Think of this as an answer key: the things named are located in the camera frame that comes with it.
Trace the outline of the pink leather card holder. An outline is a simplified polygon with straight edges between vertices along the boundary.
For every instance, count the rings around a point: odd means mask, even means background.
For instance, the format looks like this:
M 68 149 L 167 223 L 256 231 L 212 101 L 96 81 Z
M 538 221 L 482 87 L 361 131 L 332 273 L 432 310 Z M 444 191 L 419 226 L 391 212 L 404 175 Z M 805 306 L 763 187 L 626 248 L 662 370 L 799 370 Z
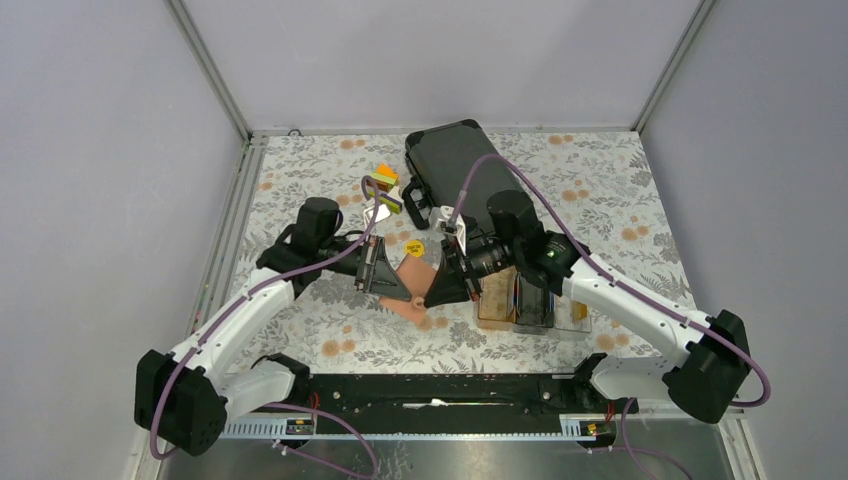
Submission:
M 422 326 L 427 316 L 424 297 L 435 279 L 436 270 L 421 258 L 407 254 L 400 262 L 396 273 L 403 285 L 409 290 L 412 299 L 403 301 L 380 297 L 379 304 L 381 307 L 409 320 L 414 325 Z

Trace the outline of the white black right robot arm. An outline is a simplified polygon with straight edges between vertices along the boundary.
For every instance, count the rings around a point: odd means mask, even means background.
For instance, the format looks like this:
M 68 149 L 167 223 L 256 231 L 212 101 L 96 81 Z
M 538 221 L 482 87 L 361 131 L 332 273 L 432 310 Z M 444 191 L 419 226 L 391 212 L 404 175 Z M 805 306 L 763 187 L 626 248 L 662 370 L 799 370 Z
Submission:
M 563 233 L 545 230 L 527 193 L 491 196 L 487 211 L 494 232 L 463 247 L 452 238 L 423 303 L 426 307 L 478 299 L 482 278 L 515 268 L 547 295 L 565 297 L 609 317 L 661 354 L 652 365 L 600 355 L 591 374 L 573 386 L 575 402 L 597 412 L 612 399 L 668 400 L 689 416 L 716 424 L 731 407 L 752 370 L 743 320 L 723 310 L 710 316 L 686 309 L 618 275 L 600 257 Z

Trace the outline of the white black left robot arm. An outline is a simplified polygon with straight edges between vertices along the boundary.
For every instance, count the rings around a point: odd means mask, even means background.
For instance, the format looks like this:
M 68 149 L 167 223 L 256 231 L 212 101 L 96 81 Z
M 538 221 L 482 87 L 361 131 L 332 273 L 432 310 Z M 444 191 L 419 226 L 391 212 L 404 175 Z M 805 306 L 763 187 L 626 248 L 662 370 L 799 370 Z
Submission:
M 238 354 L 277 314 L 326 271 L 354 278 L 369 290 L 373 271 L 392 270 L 373 230 L 388 217 L 376 201 L 353 240 L 340 233 L 338 203 L 310 197 L 294 223 L 257 258 L 237 293 L 202 327 L 166 353 L 148 351 L 135 377 L 134 421 L 148 431 L 151 454 L 168 457 L 159 443 L 192 456 L 206 452 L 225 427 L 267 404 L 296 411 L 309 401 L 304 370 L 289 360 L 263 360 L 240 374 L 229 368 Z

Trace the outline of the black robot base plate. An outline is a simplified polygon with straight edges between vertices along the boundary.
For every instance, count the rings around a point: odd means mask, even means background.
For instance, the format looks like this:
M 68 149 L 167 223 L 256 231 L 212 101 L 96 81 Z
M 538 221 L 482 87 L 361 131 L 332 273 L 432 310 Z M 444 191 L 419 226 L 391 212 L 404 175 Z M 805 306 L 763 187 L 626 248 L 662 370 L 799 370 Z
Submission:
M 609 399 L 589 382 L 584 361 L 575 374 L 329 374 L 313 373 L 282 354 L 293 368 L 286 402 L 336 415 L 363 435 L 558 434 L 563 416 L 610 422 L 639 405 Z

